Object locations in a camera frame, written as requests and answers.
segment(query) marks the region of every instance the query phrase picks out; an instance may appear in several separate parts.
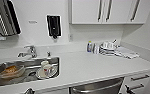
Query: drawer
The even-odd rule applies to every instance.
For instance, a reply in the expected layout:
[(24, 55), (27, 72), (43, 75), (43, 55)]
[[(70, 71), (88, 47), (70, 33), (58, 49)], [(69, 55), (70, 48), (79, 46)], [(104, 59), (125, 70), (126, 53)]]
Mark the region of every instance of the drawer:
[(127, 86), (135, 94), (143, 94), (143, 91), (147, 86), (149, 80), (150, 80), (150, 72), (126, 76), (121, 86), (120, 93), (127, 94), (126, 93), (127, 90), (126, 86)]

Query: white wall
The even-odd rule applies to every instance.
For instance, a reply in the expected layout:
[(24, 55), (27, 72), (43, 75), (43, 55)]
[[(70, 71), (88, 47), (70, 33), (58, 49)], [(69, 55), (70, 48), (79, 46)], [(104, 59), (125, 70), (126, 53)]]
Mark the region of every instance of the white wall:
[(114, 41), (120, 44), (123, 25), (70, 25), (70, 34), (74, 42)]
[[(144, 25), (126, 25), (121, 44), (140, 53), (140, 56), (150, 61), (150, 14)], [(145, 90), (150, 94), (150, 83)]]
[[(21, 34), (0, 41), (0, 48), (23, 47), (25, 45), (58, 45), (68, 43), (68, 4), (67, 0), (12, 0)], [(55, 43), (48, 36), (47, 15), (61, 16), (62, 36)]]
[(150, 14), (144, 25), (126, 25), (122, 42), (150, 50)]
[[(67, 45), (91, 41), (114, 41), (120, 43), (123, 33), (123, 25), (69, 25), (68, 23), (68, 0), (12, 0), (18, 17), (21, 34), (10, 36), (6, 41), (0, 41), (0, 58), (17, 56), (26, 45), (51, 46)], [(62, 36), (54, 42), (48, 36), (46, 16), (61, 16)], [(69, 42), (69, 33), (73, 39)]]

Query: drawer handle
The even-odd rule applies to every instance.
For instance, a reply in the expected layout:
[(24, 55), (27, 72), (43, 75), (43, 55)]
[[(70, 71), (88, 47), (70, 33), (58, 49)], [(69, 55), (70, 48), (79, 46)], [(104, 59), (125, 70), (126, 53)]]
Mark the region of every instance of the drawer handle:
[(136, 81), (136, 80), (140, 80), (140, 79), (144, 79), (144, 78), (148, 78), (148, 77), (150, 77), (150, 76), (145, 75), (143, 77), (131, 78), (131, 81)]
[(134, 90), (134, 89), (138, 89), (138, 88), (142, 88), (144, 87), (143, 84), (137, 85), (137, 86), (132, 86), (132, 87), (128, 87), (127, 85), (125, 85), (127, 90)]

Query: cabinet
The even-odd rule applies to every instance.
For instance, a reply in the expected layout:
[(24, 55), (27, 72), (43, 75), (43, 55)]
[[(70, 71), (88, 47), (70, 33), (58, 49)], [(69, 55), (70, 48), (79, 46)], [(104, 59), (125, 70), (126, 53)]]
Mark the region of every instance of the cabinet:
[(135, 94), (143, 94), (149, 80), (150, 72), (127, 76), (124, 78), (119, 94), (129, 94), (127, 93), (126, 87), (128, 87), (129, 90), (131, 90)]
[(133, 0), (127, 23), (143, 24), (150, 13), (150, 0)]
[(103, 24), (126, 23), (132, 0), (106, 0), (104, 6)]
[(104, 0), (69, 0), (71, 23), (101, 24), (102, 2)]
[(69, 0), (72, 24), (143, 24), (150, 0)]

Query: faucet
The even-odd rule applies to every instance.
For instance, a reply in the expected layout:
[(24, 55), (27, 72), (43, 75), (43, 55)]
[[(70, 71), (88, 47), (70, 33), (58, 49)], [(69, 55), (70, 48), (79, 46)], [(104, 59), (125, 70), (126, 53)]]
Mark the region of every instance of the faucet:
[(19, 53), (18, 54), (18, 57), (24, 57), (24, 56), (26, 56), (26, 55), (32, 55), (32, 58), (36, 58), (37, 57), (37, 53), (36, 53), (36, 49), (35, 49), (35, 46), (25, 46), (24, 48), (30, 48), (29, 50), (28, 50), (28, 52), (27, 53)]

